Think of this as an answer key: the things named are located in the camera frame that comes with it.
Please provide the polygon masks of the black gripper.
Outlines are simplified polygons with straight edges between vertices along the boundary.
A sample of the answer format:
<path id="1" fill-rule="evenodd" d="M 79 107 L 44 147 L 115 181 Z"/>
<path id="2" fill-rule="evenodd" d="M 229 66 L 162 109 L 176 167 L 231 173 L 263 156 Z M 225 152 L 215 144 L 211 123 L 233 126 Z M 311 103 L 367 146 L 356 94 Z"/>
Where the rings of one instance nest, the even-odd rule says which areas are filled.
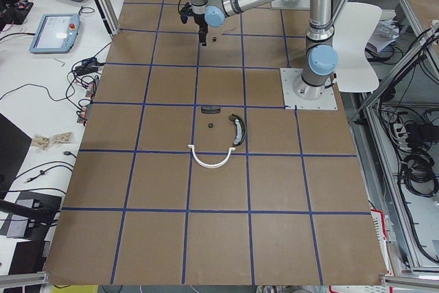
<path id="1" fill-rule="evenodd" d="M 187 24 L 189 17 L 193 17 L 195 24 L 198 25 L 198 38 L 201 46 L 206 46 L 206 36 L 209 32 L 208 24 L 205 21 L 204 14 L 196 12 L 195 5 L 186 2 L 185 5 L 179 9 L 180 20 L 183 24 Z"/>

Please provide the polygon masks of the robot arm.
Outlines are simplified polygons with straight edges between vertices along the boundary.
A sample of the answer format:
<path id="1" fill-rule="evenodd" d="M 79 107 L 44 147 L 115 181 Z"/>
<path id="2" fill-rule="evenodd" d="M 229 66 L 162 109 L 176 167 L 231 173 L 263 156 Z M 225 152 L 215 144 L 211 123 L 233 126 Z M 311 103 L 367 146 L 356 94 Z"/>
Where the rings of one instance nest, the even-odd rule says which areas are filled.
<path id="1" fill-rule="evenodd" d="M 275 0 L 189 0 L 178 13 L 182 23 L 186 23 L 190 17 L 194 19 L 199 27 L 199 42 L 206 45 L 210 27 L 220 27 L 226 18 L 272 1 Z M 332 11 L 332 0 L 310 0 L 306 65 L 293 83 L 295 94 L 302 99 L 318 99 L 337 66 L 338 55 L 333 48 L 335 28 Z"/>

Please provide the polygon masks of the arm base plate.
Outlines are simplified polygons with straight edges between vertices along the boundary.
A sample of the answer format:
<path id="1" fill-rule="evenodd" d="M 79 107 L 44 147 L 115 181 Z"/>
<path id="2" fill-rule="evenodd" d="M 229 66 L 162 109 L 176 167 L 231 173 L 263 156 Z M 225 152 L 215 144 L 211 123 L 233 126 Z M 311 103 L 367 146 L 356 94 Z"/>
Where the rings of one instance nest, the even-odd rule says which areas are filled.
<path id="1" fill-rule="evenodd" d="M 331 81 L 314 87 L 302 80 L 302 69 L 280 68 L 284 107 L 286 110 L 337 110 Z"/>

